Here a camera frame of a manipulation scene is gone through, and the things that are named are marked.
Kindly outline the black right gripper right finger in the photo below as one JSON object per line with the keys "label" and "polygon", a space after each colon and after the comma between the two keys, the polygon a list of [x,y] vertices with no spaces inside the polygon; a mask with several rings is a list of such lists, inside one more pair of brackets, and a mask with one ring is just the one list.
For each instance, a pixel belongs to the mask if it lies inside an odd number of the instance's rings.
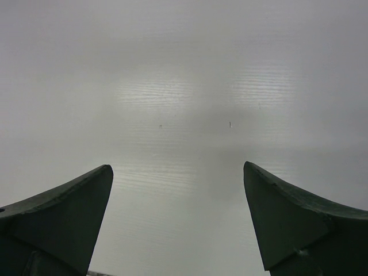
{"label": "black right gripper right finger", "polygon": [[270,275],[367,275],[367,211],[315,195],[245,162],[244,189]]}

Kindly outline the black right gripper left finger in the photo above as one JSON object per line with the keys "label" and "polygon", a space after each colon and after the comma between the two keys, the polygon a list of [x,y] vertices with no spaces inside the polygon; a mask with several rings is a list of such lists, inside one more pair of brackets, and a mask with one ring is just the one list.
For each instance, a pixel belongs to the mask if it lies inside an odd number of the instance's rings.
{"label": "black right gripper left finger", "polygon": [[86,275],[112,182],[104,164],[1,207],[1,275]]}

